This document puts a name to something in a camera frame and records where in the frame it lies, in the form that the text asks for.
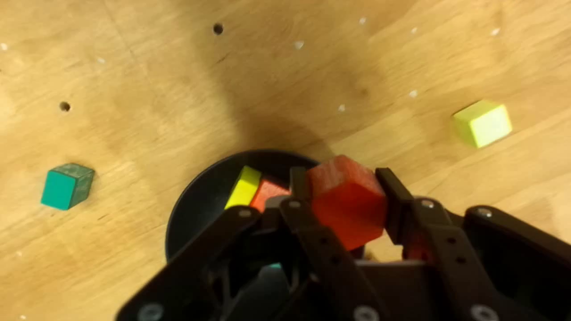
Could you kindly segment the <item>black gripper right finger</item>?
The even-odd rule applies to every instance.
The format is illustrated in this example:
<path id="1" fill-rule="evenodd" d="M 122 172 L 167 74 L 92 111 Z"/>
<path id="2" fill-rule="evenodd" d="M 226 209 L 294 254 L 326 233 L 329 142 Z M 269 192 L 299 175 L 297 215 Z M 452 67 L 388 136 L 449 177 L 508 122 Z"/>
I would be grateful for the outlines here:
<path id="1" fill-rule="evenodd" d="M 438 272 L 456 311 L 499 311 L 493 282 L 445 208 L 433 199 L 415 199 L 390 168 L 379 168 L 376 177 L 390 202 L 388 234 L 404 247 L 404 258 L 424 259 Z"/>

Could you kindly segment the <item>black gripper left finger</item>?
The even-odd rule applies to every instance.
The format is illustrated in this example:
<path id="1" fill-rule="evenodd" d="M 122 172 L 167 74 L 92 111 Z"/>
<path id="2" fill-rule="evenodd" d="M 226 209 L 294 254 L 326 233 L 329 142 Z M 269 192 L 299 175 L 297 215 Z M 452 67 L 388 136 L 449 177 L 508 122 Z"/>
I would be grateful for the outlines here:
<path id="1" fill-rule="evenodd" d="M 311 184 L 304 168 L 292 170 L 292 197 L 281 204 L 288 229 L 336 311 L 381 311 L 381 300 L 335 233 L 311 211 Z"/>

